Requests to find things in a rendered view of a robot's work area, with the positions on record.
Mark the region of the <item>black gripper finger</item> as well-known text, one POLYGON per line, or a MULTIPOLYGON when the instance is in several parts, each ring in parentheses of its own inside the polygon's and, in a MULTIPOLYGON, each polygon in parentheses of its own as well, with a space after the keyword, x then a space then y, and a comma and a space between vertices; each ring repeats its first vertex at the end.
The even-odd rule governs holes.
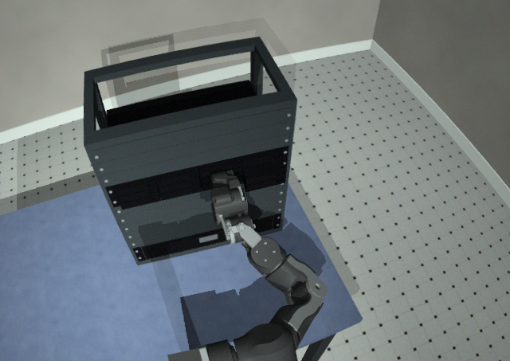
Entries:
POLYGON ((214 188, 227 187, 227 188, 228 188, 228 190, 229 190, 228 184, 224 184, 224 183, 215 183, 213 179, 212 179, 212 183, 213 183, 214 188))
POLYGON ((218 172, 218 173, 213 173, 211 175, 211 177, 212 177, 212 179, 214 180, 215 183, 225 183, 225 184, 228 184, 229 190, 239 189, 239 191, 241 193, 242 201, 244 202, 245 198, 243 197, 243 193, 242 193, 242 190, 241 190, 241 185, 239 183, 239 180, 238 180, 237 176, 234 176, 234 175, 230 176, 230 175, 233 175, 233 170, 230 170, 230 171, 221 171, 221 172, 218 172))

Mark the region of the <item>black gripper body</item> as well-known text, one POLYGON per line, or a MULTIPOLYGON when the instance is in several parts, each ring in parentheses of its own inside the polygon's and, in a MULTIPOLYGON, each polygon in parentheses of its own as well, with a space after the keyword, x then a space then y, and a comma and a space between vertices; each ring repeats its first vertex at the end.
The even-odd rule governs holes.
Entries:
POLYGON ((242 201, 239 189, 228 190, 227 187, 213 188, 211 190, 211 205, 214 206, 214 221, 216 226, 222 226, 226 240, 230 240, 230 233, 225 219, 231 219, 248 214, 248 201, 243 188, 241 188, 245 201, 242 201))

